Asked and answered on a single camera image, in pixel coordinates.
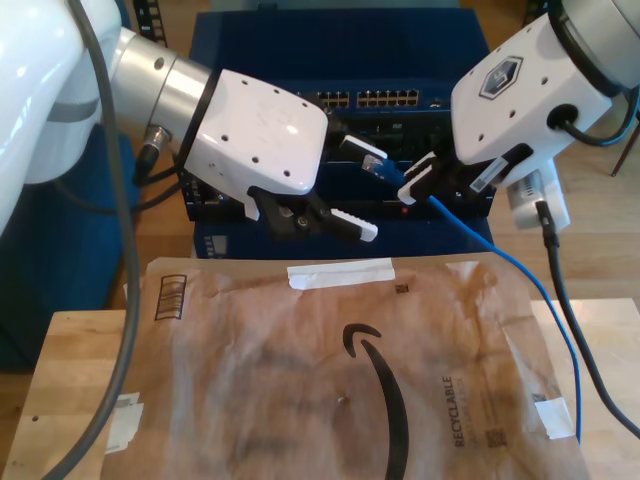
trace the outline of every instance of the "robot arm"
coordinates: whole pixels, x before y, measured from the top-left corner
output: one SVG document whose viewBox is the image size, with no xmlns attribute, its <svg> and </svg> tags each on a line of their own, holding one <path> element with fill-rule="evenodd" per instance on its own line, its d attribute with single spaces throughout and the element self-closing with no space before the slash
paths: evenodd
<svg viewBox="0 0 640 480">
<path fill-rule="evenodd" d="M 625 0 L 550 2 L 551 11 L 487 56 L 456 85 L 451 101 L 453 146 L 407 172 L 399 198 L 426 200 L 435 182 L 458 180 L 479 194 L 507 187 L 516 224 L 538 225 L 535 202 L 546 200 L 558 230 L 569 214 L 554 157 L 640 84 L 640 4 Z M 461 172 L 475 171 L 469 180 Z"/>
<path fill-rule="evenodd" d="M 64 0 L 20 2 L 11 15 L 12 2 L 1 5 L 0 31 L 15 34 L 0 43 L 0 55 L 10 54 L 0 73 L 17 72 L 11 84 L 19 89 L 0 122 L 0 232 L 22 185 L 68 171 L 100 119 L 93 67 Z M 246 75 L 211 72 L 121 29 L 112 1 L 86 2 L 85 10 L 110 63 L 121 130 L 163 132 L 167 141 L 156 147 L 167 143 L 180 168 L 240 201 L 248 218 L 265 213 L 281 236 L 375 238 L 374 225 L 329 209 L 312 191 L 328 123 L 320 108 Z"/>
</svg>

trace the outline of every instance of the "barcode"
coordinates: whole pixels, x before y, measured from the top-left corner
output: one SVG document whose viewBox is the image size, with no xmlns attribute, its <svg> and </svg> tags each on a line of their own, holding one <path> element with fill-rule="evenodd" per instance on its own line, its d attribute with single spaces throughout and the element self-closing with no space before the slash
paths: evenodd
<svg viewBox="0 0 640 480">
<path fill-rule="evenodd" d="M 493 430 L 486 430 L 484 434 L 487 437 L 487 446 L 489 448 L 507 446 L 507 435 L 504 433 L 504 429 L 495 428 Z"/>
<path fill-rule="evenodd" d="M 156 307 L 156 320 L 182 318 L 184 292 L 187 288 L 186 275 L 166 275 L 160 280 L 160 293 Z"/>
<path fill-rule="evenodd" d="M 484 187 L 487 186 L 487 182 L 485 182 L 481 178 L 476 178 L 475 181 L 471 184 L 471 190 L 474 190 L 477 193 L 480 193 Z"/>
</svg>

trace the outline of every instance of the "wooden floor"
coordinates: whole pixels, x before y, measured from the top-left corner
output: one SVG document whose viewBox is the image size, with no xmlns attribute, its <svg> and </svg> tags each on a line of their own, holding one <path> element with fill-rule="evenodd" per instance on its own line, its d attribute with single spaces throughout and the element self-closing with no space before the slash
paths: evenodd
<svg viewBox="0 0 640 480">
<path fill-rule="evenodd" d="M 520 28 L 526 0 L 461 0 L 475 8 L 492 49 Z M 195 16 L 207 11 L 209 0 L 160 0 L 169 46 L 188 55 Z M 594 127 L 594 132 L 617 128 L 624 104 Z M 628 159 L 617 178 L 609 173 L 622 146 L 594 149 L 574 145 L 559 158 L 557 165 L 567 196 L 572 225 L 561 235 L 561 260 L 572 298 L 640 299 L 640 146 Z M 169 165 L 162 159 L 158 168 Z M 168 183 L 149 187 L 143 194 L 151 198 Z M 544 283 L 549 283 L 547 260 L 538 231 L 519 232 L 513 225 L 504 193 L 496 197 L 490 215 L 496 244 L 529 266 Z M 137 239 L 140 264 L 159 256 L 189 256 L 193 225 L 189 222 L 181 195 L 140 215 Z M 123 274 L 114 282 L 113 308 L 124 307 Z M 0 376 L 0 471 L 8 452 L 19 409 L 29 378 Z"/>
</svg>

